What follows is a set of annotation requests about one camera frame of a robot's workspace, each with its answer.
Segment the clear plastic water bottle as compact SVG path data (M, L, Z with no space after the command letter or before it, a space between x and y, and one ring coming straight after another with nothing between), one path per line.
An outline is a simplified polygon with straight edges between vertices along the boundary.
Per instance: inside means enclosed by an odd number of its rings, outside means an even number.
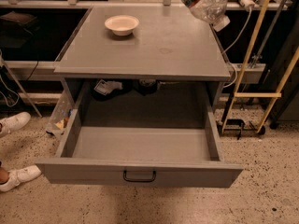
M225 28L230 19L225 14L228 0L180 0L201 21L209 23L212 28L219 32Z

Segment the grey open top drawer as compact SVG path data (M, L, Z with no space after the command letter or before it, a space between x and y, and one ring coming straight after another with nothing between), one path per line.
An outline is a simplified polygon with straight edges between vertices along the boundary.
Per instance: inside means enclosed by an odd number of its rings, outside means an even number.
M54 156L37 161L51 183L228 188L242 171L225 161L205 84L170 84L100 102L84 85ZM151 183L123 172L156 172Z

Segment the grey cabinet with top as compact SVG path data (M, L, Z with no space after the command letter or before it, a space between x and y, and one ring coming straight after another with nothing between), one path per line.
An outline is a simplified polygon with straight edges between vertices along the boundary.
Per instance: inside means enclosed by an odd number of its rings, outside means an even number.
M120 37L105 27L114 15L139 19ZM94 7L58 62L64 78L156 79L199 87L221 84L230 73L210 26L184 7L111 4Z

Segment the white tag under cabinet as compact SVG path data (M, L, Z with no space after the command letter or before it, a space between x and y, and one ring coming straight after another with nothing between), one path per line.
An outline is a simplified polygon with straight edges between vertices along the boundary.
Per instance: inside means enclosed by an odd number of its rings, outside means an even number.
M118 81L104 81L99 80L94 87L94 90L102 95L111 94L114 90L122 90L123 86Z

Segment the white paper bowl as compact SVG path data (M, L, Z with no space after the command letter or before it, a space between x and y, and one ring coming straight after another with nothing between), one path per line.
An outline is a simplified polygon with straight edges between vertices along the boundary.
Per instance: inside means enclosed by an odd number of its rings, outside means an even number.
M139 19L129 15L118 15L108 18L105 27L114 35L127 36L139 25Z

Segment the clear plastic bag with items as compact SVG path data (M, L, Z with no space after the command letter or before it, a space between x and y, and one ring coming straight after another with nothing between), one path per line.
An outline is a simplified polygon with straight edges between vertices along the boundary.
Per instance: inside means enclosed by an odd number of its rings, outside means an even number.
M54 135L58 140L62 138L67 122L72 111L72 105L64 91L61 94L46 125L46 133Z

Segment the white upper sneaker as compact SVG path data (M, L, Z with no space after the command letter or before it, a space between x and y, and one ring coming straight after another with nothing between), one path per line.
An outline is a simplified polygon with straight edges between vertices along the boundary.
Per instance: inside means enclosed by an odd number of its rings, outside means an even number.
M21 112L8 118L0 120L0 137L14 133L23 128L31 119L28 112Z

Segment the white sneaker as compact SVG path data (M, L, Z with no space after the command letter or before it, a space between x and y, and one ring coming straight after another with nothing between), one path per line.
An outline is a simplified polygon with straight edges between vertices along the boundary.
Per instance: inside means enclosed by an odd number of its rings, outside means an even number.
M0 137L14 133L23 128L31 119L28 112L21 112L8 118L0 120Z
M38 178L41 171L36 165L28 166L18 170L7 171L3 167L0 168L0 191L10 191L21 183L26 183Z

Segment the white lower sneaker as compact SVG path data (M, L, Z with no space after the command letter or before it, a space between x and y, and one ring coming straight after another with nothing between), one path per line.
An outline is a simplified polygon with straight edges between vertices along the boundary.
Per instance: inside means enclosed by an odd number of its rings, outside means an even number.
M0 191L10 191L21 183L26 183L38 178L41 171L36 165L28 166L18 170L7 171L3 167L0 168Z

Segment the dark box on left shelf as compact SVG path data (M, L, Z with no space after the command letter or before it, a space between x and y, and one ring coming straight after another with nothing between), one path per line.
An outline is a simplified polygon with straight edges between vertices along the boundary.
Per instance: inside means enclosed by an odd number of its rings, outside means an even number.
M37 17L28 13L11 11L0 16L0 29L2 31L25 30L36 23Z

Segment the yellow wooden ladder frame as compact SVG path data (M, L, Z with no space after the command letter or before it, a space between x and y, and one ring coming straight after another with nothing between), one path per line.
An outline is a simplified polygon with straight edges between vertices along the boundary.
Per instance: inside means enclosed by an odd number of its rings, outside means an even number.
M242 127L243 123L241 119L230 119L229 116L231 114L231 111L233 109L234 103L238 98L246 98L248 100L254 100L255 98L267 98L270 100L266 110L263 112L263 115L260 119L260 123L257 127L253 126L252 130L254 130L256 133L261 133L263 126L274 106L277 99L281 97L281 92L287 83L293 68L296 66L298 60L299 60L299 47L296 47L294 54L292 55L292 58L290 62L287 65L287 68L280 80L280 82L277 85L277 88L275 91L255 91L252 88L240 88L242 84L245 85L258 85L263 81L263 76L267 76L269 71L266 69L266 65L263 66L263 71L260 71L257 74L257 78L253 79L251 78L252 72L256 70L255 66L260 59L260 56L262 55L264 46L266 45L276 23L278 20L278 17L285 7L285 4L287 0L280 0L278 9L276 11L276 15L274 16L273 20L271 21L264 37L263 41L261 43L261 46L258 48L258 51L256 54L252 54L252 51L254 49L256 40L258 38L258 35L260 33L261 27L263 26L263 20L265 13L268 9L269 2L271 0L263 0L261 9L259 12L259 16L257 18L257 21L255 23L252 35L250 37L250 42L245 54L244 61L241 66L237 67L235 64L233 64L233 68L235 70L235 86L233 91L229 95L229 99L226 103L226 107L224 109L222 118L221 118L221 133L224 133L227 130L228 125L233 125L239 123Z

